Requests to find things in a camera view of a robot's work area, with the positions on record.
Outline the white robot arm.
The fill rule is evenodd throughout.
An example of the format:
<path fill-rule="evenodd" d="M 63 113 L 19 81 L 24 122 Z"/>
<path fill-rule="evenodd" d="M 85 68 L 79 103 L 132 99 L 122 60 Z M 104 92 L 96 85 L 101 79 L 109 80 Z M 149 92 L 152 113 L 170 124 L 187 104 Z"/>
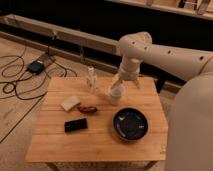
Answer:
<path fill-rule="evenodd" d="M 157 67 L 184 81 L 197 76 L 213 75 L 212 51 L 153 44 L 148 32 L 122 36 L 116 53 L 122 60 L 111 89 L 120 86 L 124 81 L 133 81 L 139 87 L 138 76 L 142 63 Z"/>

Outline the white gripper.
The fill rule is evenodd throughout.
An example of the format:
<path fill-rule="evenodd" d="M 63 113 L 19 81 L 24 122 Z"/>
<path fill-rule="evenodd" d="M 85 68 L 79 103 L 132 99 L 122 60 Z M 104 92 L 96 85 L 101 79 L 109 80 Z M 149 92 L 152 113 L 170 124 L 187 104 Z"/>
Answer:
<path fill-rule="evenodd" d="M 134 81 L 134 84 L 137 88 L 140 88 L 139 79 L 137 79 L 140 72 L 141 61 L 136 58 L 130 58 L 124 56 L 119 66 L 118 74 L 115 75 L 112 79 L 111 88 L 115 88 L 124 81 Z"/>

